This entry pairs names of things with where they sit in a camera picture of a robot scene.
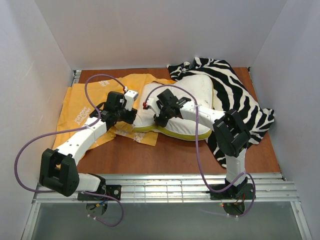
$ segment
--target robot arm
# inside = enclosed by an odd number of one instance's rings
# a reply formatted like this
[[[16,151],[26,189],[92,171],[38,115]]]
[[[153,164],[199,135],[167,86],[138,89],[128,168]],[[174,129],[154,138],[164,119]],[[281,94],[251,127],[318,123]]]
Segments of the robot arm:
[[[169,89],[157,97],[158,100],[149,98],[143,106],[153,110],[157,125],[165,127],[173,117],[196,121],[196,106],[189,98],[178,99]],[[204,106],[198,106],[198,122],[215,133],[217,144],[226,157],[225,183],[228,185],[245,172],[245,154],[251,137],[248,128],[237,111],[224,112]],[[247,178],[243,175],[233,184],[235,194],[246,184]]]
[[[97,106],[99,109],[103,105],[103,109],[99,110],[101,119],[95,125],[76,132],[55,150],[48,148],[43,152],[39,183],[67,197],[74,192],[99,192],[104,179],[93,174],[78,173],[77,165],[89,147],[117,122],[134,122],[137,110],[133,104],[137,98],[138,93],[133,90],[125,94],[111,91],[106,102]],[[98,113],[93,111],[83,126],[90,125],[97,118]]]

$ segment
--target cushion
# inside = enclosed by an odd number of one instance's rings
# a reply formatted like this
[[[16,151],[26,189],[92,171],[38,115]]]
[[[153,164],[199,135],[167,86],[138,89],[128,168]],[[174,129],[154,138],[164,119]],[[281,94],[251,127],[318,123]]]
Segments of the cushion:
[[[175,81],[198,75],[210,77],[214,86],[213,108],[220,111],[234,109],[239,112],[251,134],[249,146],[260,143],[275,121],[274,110],[259,106],[225,60],[196,57],[192,64],[186,61],[180,65],[168,65],[167,68]],[[219,150],[214,132],[207,144],[215,159],[226,167],[225,155]]]
[[[135,121],[133,123],[133,131],[134,132],[147,132],[154,131],[160,132],[165,135],[187,140],[194,141],[196,139],[196,123],[191,120],[181,119],[177,117],[173,117],[168,121],[166,127],[157,126],[154,121],[154,112],[151,109],[143,109],[143,102],[146,100],[147,95],[151,90],[160,86],[159,83],[149,83],[144,86],[142,95],[140,98],[140,104],[137,110],[137,115]],[[198,104],[202,104],[202,106],[212,108],[213,101],[213,83],[211,79],[206,75],[197,74],[194,76],[185,77],[183,80],[174,83],[174,85],[179,86],[192,95],[198,101]],[[170,89],[171,92],[178,98],[187,97],[188,94],[185,92],[170,86],[164,86],[155,90],[150,98],[157,98],[157,95],[162,93],[165,89]],[[211,129],[206,126],[199,125],[199,140],[207,139],[211,135]]]

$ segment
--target yellow fabric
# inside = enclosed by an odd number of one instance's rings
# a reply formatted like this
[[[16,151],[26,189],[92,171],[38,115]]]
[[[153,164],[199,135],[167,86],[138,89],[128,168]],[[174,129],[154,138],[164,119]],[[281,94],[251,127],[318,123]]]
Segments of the yellow fabric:
[[[151,74],[130,74],[125,77],[118,78],[130,90],[139,93],[138,99],[134,102],[133,107],[138,109],[140,96],[143,92],[144,86],[152,82],[160,84],[173,84],[175,81],[167,79],[157,79]],[[87,86],[88,94],[93,104],[105,102],[110,91],[122,93],[122,87],[114,80],[105,80],[99,82],[89,83]],[[56,127],[57,131],[75,129],[82,127],[86,122],[89,114],[94,108],[88,102],[85,95],[85,84],[77,83],[69,87],[64,101],[62,111]],[[57,148],[66,142],[74,132],[58,134],[55,138],[53,149]],[[101,144],[111,141],[116,134],[134,139],[135,141],[155,146],[157,142],[158,133],[156,132],[133,132],[132,126],[125,122],[118,122],[107,133],[97,139],[90,149],[93,149]]]

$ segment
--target wooden table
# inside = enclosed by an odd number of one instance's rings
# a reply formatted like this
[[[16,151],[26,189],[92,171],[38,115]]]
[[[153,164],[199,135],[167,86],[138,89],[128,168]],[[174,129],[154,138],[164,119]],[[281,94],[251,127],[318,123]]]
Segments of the wooden table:
[[[234,68],[246,89],[257,100],[247,68]],[[166,68],[139,68],[114,70],[83,70],[79,83],[96,74],[121,78],[129,74],[152,74],[158,79],[170,79]],[[96,77],[95,81],[107,80]],[[205,141],[199,142],[202,168],[207,174],[225,173]],[[195,142],[184,141],[159,133],[156,146],[149,146],[117,135],[115,139],[89,150],[79,162],[79,173],[92,174],[198,174]],[[246,153],[245,168],[250,173],[279,173],[280,168],[270,137],[265,135],[259,145]]]

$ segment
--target gray wall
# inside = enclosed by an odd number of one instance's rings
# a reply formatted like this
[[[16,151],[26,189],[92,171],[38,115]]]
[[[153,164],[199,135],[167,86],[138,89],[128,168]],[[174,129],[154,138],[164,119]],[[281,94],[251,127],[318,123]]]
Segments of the gray wall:
[[[33,193],[14,176],[19,149],[31,138],[56,128],[72,71],[33,0],[0,0],[0,239],[18,240]],[[53,137],[22,154],[22,181],[35,188],[41,153]]]
[[[72,69],[251,66],[286,0],[35,0]]]
[[[275,109],[272,144],[320,239],[320,0],[288,0],[252,67],[260,103]]]

